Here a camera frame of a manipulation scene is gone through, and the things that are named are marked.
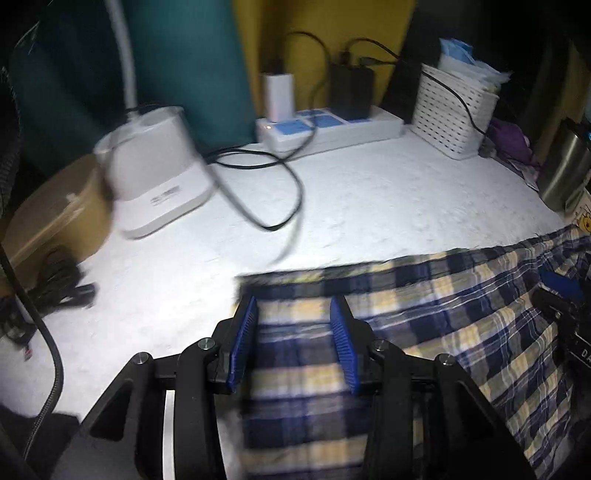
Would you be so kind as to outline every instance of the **black power adapter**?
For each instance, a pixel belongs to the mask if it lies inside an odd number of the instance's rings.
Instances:
[[[369,117],[374,96],[374,71],[349,63],[330,65],[329,108],[345,120]]]

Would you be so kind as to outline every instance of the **table surface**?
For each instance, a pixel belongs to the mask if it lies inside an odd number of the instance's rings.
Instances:
[[[144,239],[110,234],[82,264],[85,282],[99,287],[95,305],[46,317],[65,370],[58,411],[82,418],[134,353],[171,355],[211,334],[233,313],[237,275],[509,245],[564,226],[496,161],[452,160],[411,132],[291,165],[306,189],[303,214],[279,232],[255,229],[216,193]],[[293,208],[296,188],[280,167],[219,173],[268,223]],[[27,415],[38,413],[53,382],[40,335],[31,347],[24,362],[0,340],[0,402]]]

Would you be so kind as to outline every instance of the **tan container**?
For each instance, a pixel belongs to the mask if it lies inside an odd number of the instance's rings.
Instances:
[[[41,262],[63,245],[78,262],[94,254],[111,231],[111,205],[94,155],[85,155],[39,187],[15,212],[2,244],[25,288]],[[0,295],[11,291],[6,279]]]

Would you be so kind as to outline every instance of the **yellow cartoon character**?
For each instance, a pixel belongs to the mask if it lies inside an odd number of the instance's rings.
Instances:
[[[583,232],[591,233],[591,215],[589,215],[588,213],[581,215],[581,218],[579,218],[577,225]]]

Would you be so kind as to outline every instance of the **teal curtain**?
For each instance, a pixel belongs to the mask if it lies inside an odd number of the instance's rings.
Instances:
[[[229,0],[122,0],[138,102],[185,109],[201,148],[254,140],[255,112]],[[52,175],[125,120],[121,67],[102,0],[55,0],[9,64],[24,151]]]

